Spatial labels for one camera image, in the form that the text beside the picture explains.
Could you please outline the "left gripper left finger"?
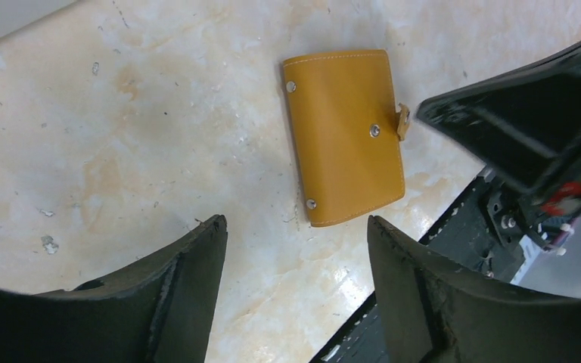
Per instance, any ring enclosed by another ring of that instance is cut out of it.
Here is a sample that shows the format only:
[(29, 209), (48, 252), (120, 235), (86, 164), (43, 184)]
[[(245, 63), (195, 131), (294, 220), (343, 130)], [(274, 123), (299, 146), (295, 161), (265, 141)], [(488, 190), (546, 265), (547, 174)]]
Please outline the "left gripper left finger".
[(227, 240), (215, 215), (74, 290), (0, 290), (0, 362), (204, 361)]

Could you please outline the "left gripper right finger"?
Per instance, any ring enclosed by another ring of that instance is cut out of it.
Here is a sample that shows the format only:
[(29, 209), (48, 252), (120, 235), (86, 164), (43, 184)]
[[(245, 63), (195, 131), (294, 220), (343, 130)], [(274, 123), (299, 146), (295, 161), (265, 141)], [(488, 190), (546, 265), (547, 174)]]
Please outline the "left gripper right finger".
[(488, 278), (428, 249), (381, 217), (368, 218), (374, 274), (384, 256), (425, 272), (437, 323), (446, 333), (419, 362), (581, 362), (581, 299)]

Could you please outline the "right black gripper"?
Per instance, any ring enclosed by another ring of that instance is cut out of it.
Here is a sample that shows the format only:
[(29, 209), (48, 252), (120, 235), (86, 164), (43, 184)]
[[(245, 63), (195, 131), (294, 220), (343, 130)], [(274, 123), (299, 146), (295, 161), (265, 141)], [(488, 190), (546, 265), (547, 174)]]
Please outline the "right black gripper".
[(422, 101), (416, 117), (526, 196), (520, 229), (538, 247), (551, 217), (581, 214), (581, 41)]

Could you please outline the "mustard leather card holder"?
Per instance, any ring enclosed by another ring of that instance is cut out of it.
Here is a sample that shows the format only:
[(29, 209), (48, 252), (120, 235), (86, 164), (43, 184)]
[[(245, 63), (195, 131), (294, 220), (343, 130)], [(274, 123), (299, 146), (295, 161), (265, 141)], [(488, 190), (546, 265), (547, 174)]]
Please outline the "mustard leather card holder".
[(307, 54), (282, 70), (310, 224), (337, 225), (403, 198), (409, 109), (395, 100), (386, 51)]

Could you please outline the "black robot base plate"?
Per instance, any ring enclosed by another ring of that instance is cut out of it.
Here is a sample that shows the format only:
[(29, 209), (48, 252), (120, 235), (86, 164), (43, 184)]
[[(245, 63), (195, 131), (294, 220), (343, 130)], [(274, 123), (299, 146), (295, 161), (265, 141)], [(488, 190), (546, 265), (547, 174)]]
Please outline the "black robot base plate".
[[(512, 205), (503, 183), (483, 169), (420, 238), (428, 251), (461, 267), (507, 283), (525, 275), (527, 255), (518, 227), (496, 226), (492, 217), (511, 221), (502, 208)], [(437, 323), (425, 272), (384, 256), (374, 270), (379, 287), (312, 358), (313, 362), (419, 362), (447, 335)]]

